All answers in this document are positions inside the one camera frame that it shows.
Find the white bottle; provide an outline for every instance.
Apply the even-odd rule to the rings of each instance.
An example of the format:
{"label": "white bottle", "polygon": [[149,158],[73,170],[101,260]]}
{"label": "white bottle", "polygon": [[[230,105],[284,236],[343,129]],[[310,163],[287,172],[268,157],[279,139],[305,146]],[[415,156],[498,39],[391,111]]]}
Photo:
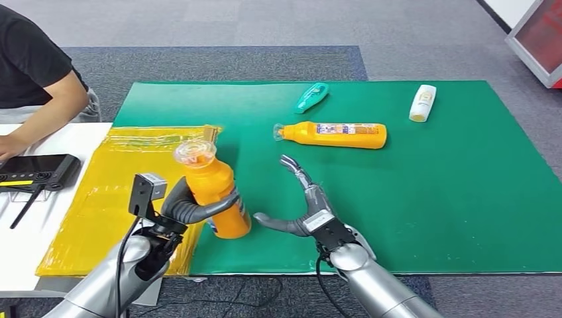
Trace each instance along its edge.
{"label": "white bottle", "polygon": [[423,123],[427,120],[437,88],[431,85],[422,85],[414,97],[412,108],[410,108],[410,120]]}

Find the hand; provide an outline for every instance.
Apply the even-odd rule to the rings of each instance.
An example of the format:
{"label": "hand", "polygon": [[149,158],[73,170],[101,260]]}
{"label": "hand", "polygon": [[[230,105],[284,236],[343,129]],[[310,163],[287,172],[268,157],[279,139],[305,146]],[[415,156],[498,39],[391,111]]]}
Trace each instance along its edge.
{"label": "hand", "polygon": [[31,144],[11,134],[0,135],[0,162],[22,154]]}
{"label": "hand", "polygon": [[291,171],[301,183],[308,207],[306,214],[291,221],[273,219],[264,213],[255,213],[254,218],[258,221],[258,223],[264,227],[268,227],[269,229],[291,233],[298,237],[308,237],[311,233],[307,229],[305,221],[323,210],[332,214],[332,208],[322,188],[310,180],[308,174],[293,158],[282,155],[280,163],[287,167],[287,169],[289,169],[289,171]]}
{"label": "hand", "polygon": [[229,209],[239,198],[238,193],[231,193],[216,203],[198,205],[186,177],[182,177],[164,200],[161,214],[184,224],[194,224]]}

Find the bottle label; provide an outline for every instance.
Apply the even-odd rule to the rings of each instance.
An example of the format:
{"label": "bottle label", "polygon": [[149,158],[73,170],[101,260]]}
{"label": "bottle label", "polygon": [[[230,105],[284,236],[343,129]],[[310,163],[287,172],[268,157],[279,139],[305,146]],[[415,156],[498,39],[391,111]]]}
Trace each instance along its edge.
{"label": "bottle label", "polygon": [[[238,193],[238,188],[234,187],[234,189],[232,190],[231,193]],[[240,211],[240,215],[244,216],[244,214],[246,214],[246,207],[244,206],[244,202],[242,201],[242,197],[238,198],[238,201],[236,201],[236,203],[234,203],[234,206],[238,208],[238,210]]]}
{"label": "bottle label", "polygon": [[433,97],[433,95],[430,92],[425,91],[425,92],[421,93],[420,101],[425,101],[426,103],[428,103],[428,102],[431,101],[432,97]]}
{"label": "bottle label", "polygon": [[377,124],[316,124],[319,134],[378,134]]}
{"label": "bottle label", "polygon": [[[238,193],[238,189],[236,187],[234,187],[234,189],[231,191],[231,194],[232,193]],[[244,203],[242,202],[241,198],[238,198],[238,201],[236,201],[236,203],[234,203],[233,207],[240,211],[241,216],[244,216],[244,214],[246,214],[246,207],[244,206]],[[206,220],[206,222],[211,227],[211,229],[213,230],[214,233],[219,232],[219,230],[217,229],[217,226],[215,225],[215,222],[213,222],[212,217],[208,218]]]}
{"label": "bottle label", "polygon": [[211,227],[211,229],[213,230],[214,233],[218,233],[217,226],[215,225],[215,222],[213,222],[212,217],[207,219],[207,224]]}

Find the white wall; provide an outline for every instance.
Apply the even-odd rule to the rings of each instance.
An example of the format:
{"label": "white wall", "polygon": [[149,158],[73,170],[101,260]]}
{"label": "white wall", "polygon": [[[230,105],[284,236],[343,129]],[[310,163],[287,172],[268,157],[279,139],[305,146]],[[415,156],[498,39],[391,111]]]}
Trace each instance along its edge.
{"label": "white wall", "polygon": [[510,27],[514,27],[535,0],[485,0]]}

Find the clear bottle cap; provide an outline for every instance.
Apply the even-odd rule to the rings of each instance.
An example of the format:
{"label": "clear bottle cap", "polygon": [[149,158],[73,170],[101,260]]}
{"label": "clear bottle cap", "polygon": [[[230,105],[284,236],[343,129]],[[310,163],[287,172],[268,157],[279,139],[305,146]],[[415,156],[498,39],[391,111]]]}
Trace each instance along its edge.
{"label": "clear bottle cap", "polygon": [[281,125],[281,124],[275,124],[273,126],[273,139],[275,139],[275,141],[281,141],[281,140],[285,139],[284,135],[283,135],[284,128],[285,128],[285,126]]}
{"label": "clear bottle cap", "polygon": [[174,158],[181,164],[191,168],[202,168],[209,165],[217,154],[214,143],[197,140],[181,143],[174,151]]}

